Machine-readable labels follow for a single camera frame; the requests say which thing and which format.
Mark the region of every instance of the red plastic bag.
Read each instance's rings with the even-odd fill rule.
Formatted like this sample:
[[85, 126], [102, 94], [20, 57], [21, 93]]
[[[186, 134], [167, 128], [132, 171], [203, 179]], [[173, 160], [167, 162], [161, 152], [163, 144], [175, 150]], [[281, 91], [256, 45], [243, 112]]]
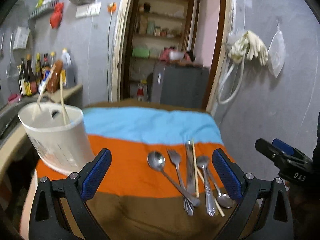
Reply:
[[57, 29], [62, 20], [63, 2], [59, 2], [54, 7], [54, 12], [50, 17], [50, 25], [53, 29]]

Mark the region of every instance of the wooden chopstick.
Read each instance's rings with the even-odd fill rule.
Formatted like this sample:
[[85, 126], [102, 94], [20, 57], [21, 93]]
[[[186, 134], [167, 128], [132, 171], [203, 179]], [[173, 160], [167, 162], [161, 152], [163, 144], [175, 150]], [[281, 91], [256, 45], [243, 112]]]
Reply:
[[[202, 181], [202, 183], [203, 183], [203, 185], [204, 185], [204, 178], [203, 178], [203, 176], [202, 176], [201, 171], [199, 170], [199, 168], [197, 168], [197, 173], [198, 173], [198, 175], [199, 175], [199, 177], [200, 177], [200, 179], [201, 179], [201, 181]], [[221, 215], [222, 217], [224, 217], [225, 214], [224, 214], [224, 212], [222, 211], [222, 209], [221, 209], [218, 201], [216, 200], [215, 197], [213, 197], [213, 199], [214, 199], [214, 202], [216, 203], [216, 207], [217, 207], [217, 209], [219, 210], [220, 215]]]
[[193, 154], [193, 164], [195, 167], [195, 180], [196, 180], [196, 197], [199, 197], [199, 184], [198, 184], [198, 173], [197, 173], [197, 161], [196, 161], [196, 150], [195, 150], [195, 143], [193, 141], [193, 138], [191, 139], [192, 141], [192, 154]]

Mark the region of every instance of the metal utensil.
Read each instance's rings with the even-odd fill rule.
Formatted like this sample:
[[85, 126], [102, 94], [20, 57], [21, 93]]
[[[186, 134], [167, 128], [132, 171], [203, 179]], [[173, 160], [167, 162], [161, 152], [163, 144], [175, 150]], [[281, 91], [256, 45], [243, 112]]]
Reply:
[[207, 207], [207, 214], [209, 216], [213, 216], [216, 212], [216, 204], [214, 202], [213, 193], [210, 187], [210, 183], [208, 180], [206, 168], [209, 164], [209, 160], [204, 158], [206, 156], [199, 156], [197, 157], [197, 166], [202, 169], [203, 177], [204, 177], [204, 189], [205, 189], [205, 204]]
[[173, 179], [169, 177], [167, 173], [164, 172], [163, 168], [165, 165], [164, 156], [159, 152], [150, 152], [147, 157], [148, 164], [150, 168], [154, 169], [155, 171], [160, 171], [176, 188], [180, 191], [182, 195], [184, 195], [192, 205], [195, 207], [200, 205], [200, 200], [193, 197], [189, 192], [185, 189], [180, 187]]
[[7, 66], [7, 78], [17, 80], [19, 78], [20, 72], [17, 68], [16, 65], [12, 64], [11, 62], [11, 57], [12, 57], [12, 37], [13, 33], [11, 33], [11, 38], [10, 38], [10, 61], [9, 65]]
[[193, 164], [192, 142], [185, 144], [187, 152], [187, 191], [191, 194], [196, 193], [195, 168]]
[[218, 185], [217, 185], [217, 182], [216, 180], [214, 179], [211, 171], [208, 169], [207, 167], [207, 173], [209, 175], [209, 178], [212, 180], [214, 186], [216, 187], [217, 189], [217, 192], [218, 192], [218, 197], [217, 197], [217, 201], [219, 203], [220, 206], [224, 207], [224, 208], [231, 208], [232, 207], [232, 204], [233, 204], [233, 201], [232, 199], [229, 197], [228, 194], [225, 194], [225, 193], [221, 193]]
[[4, 39], [4, 33], [2, 34], [2, 39], [1, 39], [0, 58], [3, 58], [3, 39]]
[[[176, 166], [180, 186], [186, 189], [184, 186], [183, 180], [181, 178], [180, 170], [179, 170], [179, 164], [181, 162], [180, 155], [175, 150], [167, 150], [167, 152], [171, 162]], [[193, 205], [187, 200], [185, 196], [183, 196], [183, 208], [188, 213], [189, 216], [193, 216]]]

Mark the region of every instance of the stainless steel sink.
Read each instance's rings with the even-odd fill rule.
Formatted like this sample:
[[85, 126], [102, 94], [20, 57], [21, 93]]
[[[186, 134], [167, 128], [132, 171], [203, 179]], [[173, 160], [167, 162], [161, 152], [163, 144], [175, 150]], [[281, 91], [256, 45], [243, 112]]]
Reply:
[[[0, 148], [14, 129], [20, 124], [18, 112], [29, 103], [36, 102], [37, 98], [22, 98], [18, 103], [7, 105], [0, 111]], [[43, 98], [42, 102], [48, 102], [48, 98]]]

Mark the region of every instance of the screw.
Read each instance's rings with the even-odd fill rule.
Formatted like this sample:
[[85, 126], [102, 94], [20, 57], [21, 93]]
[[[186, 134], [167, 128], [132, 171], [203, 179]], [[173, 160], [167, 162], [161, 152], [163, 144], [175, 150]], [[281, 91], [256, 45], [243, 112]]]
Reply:
[[78, 173], [76, 173], [76, 172], [73, 172], [73, 173], [71, 173], [71, 174], [69, 175], [69, 178], [70, 178], [70, 179], [76, 179], [76, 177], [78, 177]]
[[40, 182], [44, 183], [44, 182], [46, 182], [46, 181], [47, 181], [47, 177], [46, 177], [46, 176], [41, 177]]
[[253, 179], [254, 178], [254, 175], [252, 173], [247, 173], [245, 176], [247, 177], [247, 179]]
[[282, 183], [282, 179], [276, 178], [276, 182], [279, 183], [279, 184], [281, 184], [281, 183]]

